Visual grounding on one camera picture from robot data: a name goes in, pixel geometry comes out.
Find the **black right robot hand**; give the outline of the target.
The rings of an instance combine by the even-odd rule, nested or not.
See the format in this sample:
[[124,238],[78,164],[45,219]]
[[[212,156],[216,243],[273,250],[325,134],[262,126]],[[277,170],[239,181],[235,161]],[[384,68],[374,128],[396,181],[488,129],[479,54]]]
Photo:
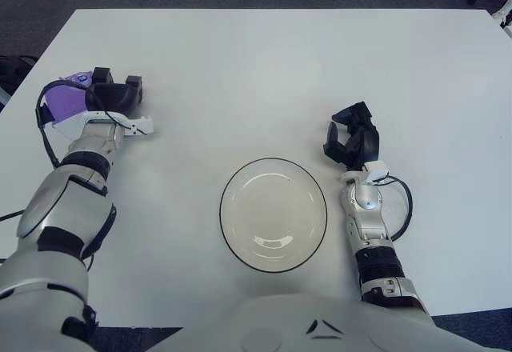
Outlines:
[[346,166],[341,180],[345,184],[374,185],[389,175],[379,160],[379,133],[364,102],[349,106],[331,117],[324,154]]

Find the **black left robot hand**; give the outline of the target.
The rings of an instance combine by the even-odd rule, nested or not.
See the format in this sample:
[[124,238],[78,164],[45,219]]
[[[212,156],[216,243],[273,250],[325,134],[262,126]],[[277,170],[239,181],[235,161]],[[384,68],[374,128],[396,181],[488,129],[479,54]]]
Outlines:
[[86,90],[86,122],[112,122],[124,129],[124,135],[148,135],[154,132],[151,117],[136,118],[142,103],[142,77],[129,75],[124,83],[115,83],[109,68],[95,67]]

